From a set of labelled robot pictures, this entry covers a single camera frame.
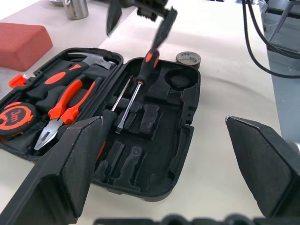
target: hammer head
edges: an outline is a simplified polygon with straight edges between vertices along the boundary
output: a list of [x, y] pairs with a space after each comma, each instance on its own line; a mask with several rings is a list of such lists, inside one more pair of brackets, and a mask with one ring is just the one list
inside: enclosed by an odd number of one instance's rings
[[92, 53], [85, 53], [85, 52], [71, 52], [68, 53], [69, 56], [86, 56], [83, 62], [91, 66], [92, 64], [97, 64], [99, 66], [102, 66], [103, 68], [110, 70], [113, 67], [116, 66], [116, 63], [112, 61], [106, 61], [103, 56], [92, 54]]

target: hammer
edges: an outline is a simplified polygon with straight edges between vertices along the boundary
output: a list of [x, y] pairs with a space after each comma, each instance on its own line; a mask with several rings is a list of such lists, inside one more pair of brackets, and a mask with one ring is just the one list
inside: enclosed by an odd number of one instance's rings
[[62, 69], [58, 73], [50, 76], [44, 83], [38, 85], [34, 89], [27, 91], [26, 94], [33, 99], [45, 99], [49, 90], [58, 87], [69, 85], [76, 77], [88, 69], [92, 64], [97, 64], [109, 70], [116, 64], [112, 61], [105, 61], [100, 55], [92, 53], [74, 52], [68, 53], [69, 56], [86, 56], [81, 62], [74, 62], [67, 68]]

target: metal cup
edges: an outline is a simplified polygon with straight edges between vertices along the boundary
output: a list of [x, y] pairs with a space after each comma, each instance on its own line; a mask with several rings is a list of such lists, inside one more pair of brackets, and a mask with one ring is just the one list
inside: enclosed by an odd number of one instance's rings
[[80, 20], [89, 15], [86, 0], [62, 0], [67, 17], [71, 20]]

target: orange plier handle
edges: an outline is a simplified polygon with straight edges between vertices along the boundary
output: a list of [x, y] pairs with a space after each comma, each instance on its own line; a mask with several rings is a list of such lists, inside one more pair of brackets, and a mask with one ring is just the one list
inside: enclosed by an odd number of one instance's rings
[[79, 114], [79, 107], [87, 100], [91, 92], [94, 89], [97, 89], [99, 87], [100, 81], [102, 81], [102, 79], [97, 78], [92, 83], [92, 85], [90, 86], [86, 94], [83, 96], [83, 98], [76, 105], [66, 110], [66, 107], [69, 101], [71, 100], [71, 98], [83, 86], [82, 79], [84, 77], [85, 77], [84, 75], [81, 75], [66, 88], [66, 90], [59, 98], [55, 107], [48, 112], [48, 116], [50, 117], [51, 120], [60, 118], [64, 122], [64, 124], [71, 124], [75, 121], [75, 119]]

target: pliers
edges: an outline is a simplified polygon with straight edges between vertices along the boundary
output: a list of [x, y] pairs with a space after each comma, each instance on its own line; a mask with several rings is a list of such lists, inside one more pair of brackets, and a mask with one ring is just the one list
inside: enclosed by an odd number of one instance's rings
[[92, 83], [92, 85], [90, 86], [86, 94], [83, 96], [83, 98], [76, 105], [66, 110], [66, 107], [71, 98], [83, 86], [82, 80], [84, 78], [85, 75], [81, 75], [76, 80], [74, 80], [61, 94], [55, 107], [48, 112], [50, 121], [43, 128], [34, 147], [35, 150], [40, 150], [51, 140], [53, 140], [53, 138], [57, 135], [57, 132], [62, 125], [68, 125], [75, 121], [79, 114], [79, 111], [83, 108], [83, 104], [90, 100], [90, 97], [94, 95], [94, 93], [97, 91], [98, 87], [102, 82], [102, 78], [97, 78]]

